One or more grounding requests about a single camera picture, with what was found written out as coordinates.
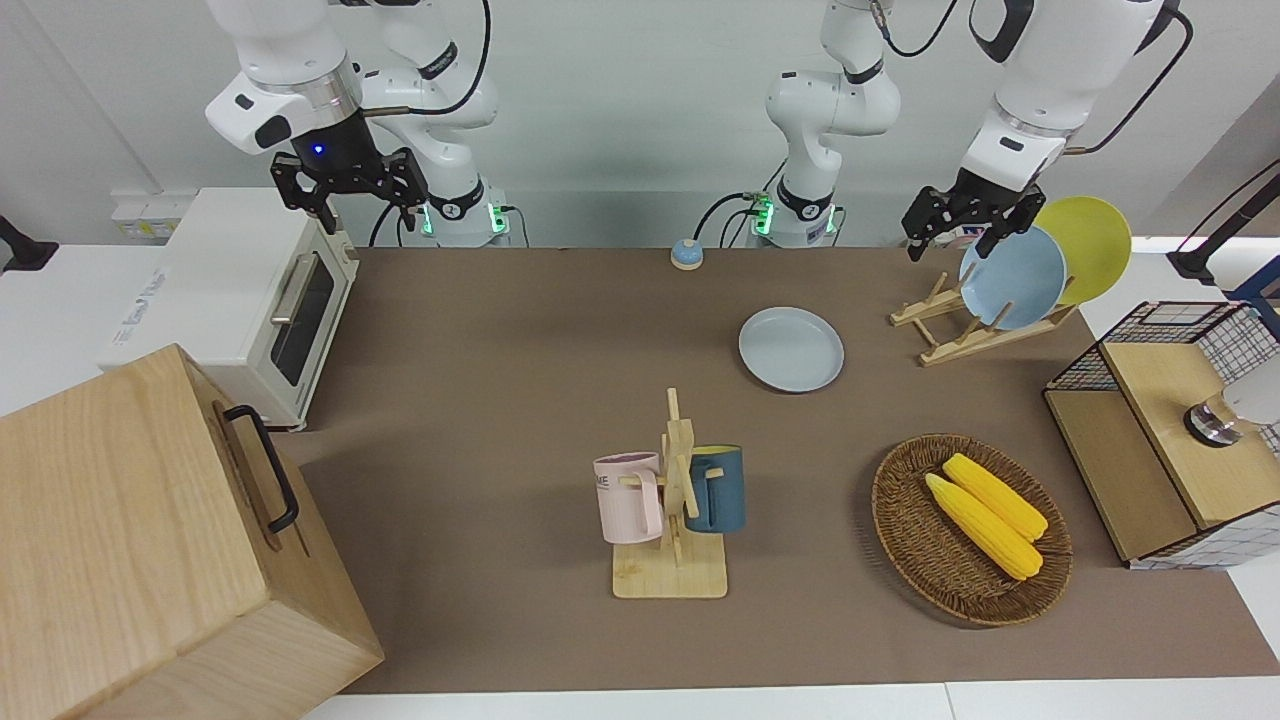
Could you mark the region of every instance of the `plate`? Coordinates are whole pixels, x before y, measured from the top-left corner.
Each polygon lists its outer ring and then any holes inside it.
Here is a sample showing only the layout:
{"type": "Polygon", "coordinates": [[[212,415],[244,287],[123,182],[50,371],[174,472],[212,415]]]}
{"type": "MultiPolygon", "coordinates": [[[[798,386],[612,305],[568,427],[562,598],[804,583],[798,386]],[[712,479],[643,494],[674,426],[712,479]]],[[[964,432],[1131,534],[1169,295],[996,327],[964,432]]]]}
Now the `plate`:
{"type": "Polygon", "coordinates": [[[812,392],[831,384],[845,365],[845,345],[827,320],[800,307],[768,307],[742,323],[737,351],[767,386],[812,392]]]}
{"type": "Polygon", "coordinates": [[[1036,215],[1036,227],[1047,232],[1066,258],[1074,278],[1059,302],[1079,305],[1111,290],[1129,266],[1133,233],[1124,214],[1098,197],[1064,197],[1036,215]]]}
{"type": "Polygon", "coordinates": [[[1039,618],[1071,577],[1071,537],[1057,505],[1004,452],[957,434],[920,436],[895,447],[876,470],[872,518],[890,562],[915,592],[948,615],[980,626],[1014,625],[1039,618]],[[925,473],[942,477],[942,464],[964,452],[1009,483],[1048,519],[1036,550],[1041,571],[1018,582],[1001,570],[938,507],[925,473]]]}
{"type": "Polygon", "coordinates": [[[960,260],[960,277],[977,263],[960,288],[964,305],[991,325],[1006,302],[1014,306],[996,329],[1016,331],[1033,325],[1062,297],[1066,284],[1066,259],[1057,242],[1041,228],[1011,234],[1000,241],[986,260],[970,245],[960,260]]]}

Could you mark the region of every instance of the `corn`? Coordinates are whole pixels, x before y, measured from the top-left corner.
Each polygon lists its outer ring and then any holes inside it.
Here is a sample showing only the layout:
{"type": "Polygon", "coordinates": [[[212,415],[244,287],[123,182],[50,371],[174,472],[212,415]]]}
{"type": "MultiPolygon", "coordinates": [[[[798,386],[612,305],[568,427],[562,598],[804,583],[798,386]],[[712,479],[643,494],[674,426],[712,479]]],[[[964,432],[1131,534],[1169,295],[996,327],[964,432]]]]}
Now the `corn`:
{"type": "Polygon", "coordinates": [[[969,491],[969,495],[978,498],[1001,520],[1028,542],[1036,542],[1044,537],[1048,529],[1048,520],[1041,515],[1039,510],[1032,507],[1030,502],[1023,500],[1014,488],[1004,480],[992,475],[986,468],[974,462],[969,456],[956,452],[942,464],[942,469],[960,487],[969,491]]]}
{"type": "Polygon", "coordinates": [[[1039,573],[1044,564],[1039,551],[974,496],[933,473],[925,474],[924,482],[933,491],[938,507],[1010,578],[1025,580],[1039,573]]]}

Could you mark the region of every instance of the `white toaster oven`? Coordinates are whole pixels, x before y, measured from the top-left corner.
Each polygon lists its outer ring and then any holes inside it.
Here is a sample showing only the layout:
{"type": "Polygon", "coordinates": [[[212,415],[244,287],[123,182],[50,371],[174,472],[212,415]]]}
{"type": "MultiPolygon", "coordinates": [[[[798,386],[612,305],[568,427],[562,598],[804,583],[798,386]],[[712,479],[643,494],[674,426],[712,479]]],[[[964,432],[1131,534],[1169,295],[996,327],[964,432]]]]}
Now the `white toaster oven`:
{"type": "Polygon", "coordinates": [[[275,188],[204,188],[97,365],[177,342],[234,402],[301,427],[357,266],[346,232],[287,210],[275,188]]]}

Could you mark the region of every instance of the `brown tablecloth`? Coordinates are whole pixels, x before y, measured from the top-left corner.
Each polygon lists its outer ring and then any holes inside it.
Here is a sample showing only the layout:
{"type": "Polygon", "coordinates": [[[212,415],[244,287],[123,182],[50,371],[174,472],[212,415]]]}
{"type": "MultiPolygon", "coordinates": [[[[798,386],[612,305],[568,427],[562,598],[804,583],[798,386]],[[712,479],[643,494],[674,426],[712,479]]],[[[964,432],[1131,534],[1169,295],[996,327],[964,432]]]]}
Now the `brown tablecloth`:
{"type": "Polygon", "coordinates": [[[923,341],[886,315],[957,254],[709,251],[692,273],[654,250],[362,259],[311,428],[279,441],[387,650],[349,692],[1280,671],[1226,574],[1120,566],[1041,398],[1091,342],[1083,322],[916,365],[923,341]],[[840,332],[832,386],[787,396],[748,374],[737,331],[772,305],[840,332]],[[724,600],[611,594],[590,464],[658,450],[668,386],[700,442],[745,448],[749,523],[727,537],[724,600]],[[868,552],[877,464],[931,432],[1005,450],[1053,495],[1076,562],[1046,616],[955,628],[868,552]]]}

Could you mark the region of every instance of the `oven door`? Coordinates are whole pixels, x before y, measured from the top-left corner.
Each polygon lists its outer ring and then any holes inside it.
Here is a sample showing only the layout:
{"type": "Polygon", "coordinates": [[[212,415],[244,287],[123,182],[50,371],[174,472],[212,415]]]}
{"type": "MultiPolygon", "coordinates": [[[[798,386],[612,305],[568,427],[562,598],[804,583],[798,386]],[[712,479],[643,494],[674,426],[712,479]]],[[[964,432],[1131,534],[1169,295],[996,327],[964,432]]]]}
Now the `oven door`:
{"type": "Polygon", "coordinates": [[[351,283],[319,225],[288,270],[269,323],[266,352],[256,365],[288,411],[273,425],[302,424],[351,283]]]}

